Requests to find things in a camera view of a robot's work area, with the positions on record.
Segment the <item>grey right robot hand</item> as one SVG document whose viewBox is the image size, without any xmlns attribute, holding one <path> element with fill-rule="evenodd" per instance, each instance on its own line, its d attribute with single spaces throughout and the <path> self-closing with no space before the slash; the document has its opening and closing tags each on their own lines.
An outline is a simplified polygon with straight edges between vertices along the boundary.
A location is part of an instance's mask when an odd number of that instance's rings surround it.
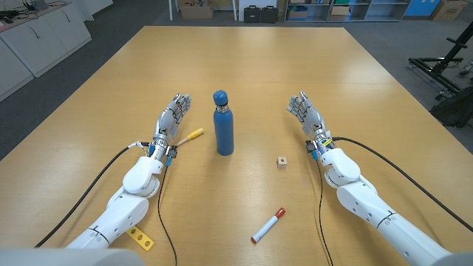
<svg viewBox="0 0 473 266">
<path fill-rule="evenodd" d="M 304 91 L 301 91 L 299 96 L 291 96 L 287 110 L 298 119 L 302 124 L 303 132 L 311 140 L 327 136 L 324 118 Z"/>
</svg>

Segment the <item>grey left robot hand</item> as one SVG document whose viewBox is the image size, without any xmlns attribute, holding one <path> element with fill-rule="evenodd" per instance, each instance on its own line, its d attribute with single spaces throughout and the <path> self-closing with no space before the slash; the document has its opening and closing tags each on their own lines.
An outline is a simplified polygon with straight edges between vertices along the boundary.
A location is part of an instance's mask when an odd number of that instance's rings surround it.
<svg viewBox="0 0 473 266">
<path fill-rule="evenodd" d="M 168 144 L 176 137 L 178 126 L 184 115 L 191 108 L 191 97 L 189 94 L 176 94 L 169 105 L 159 116 L 153 136 L 153 144 L 158 144 L 160 140 Z"/>
</svg>

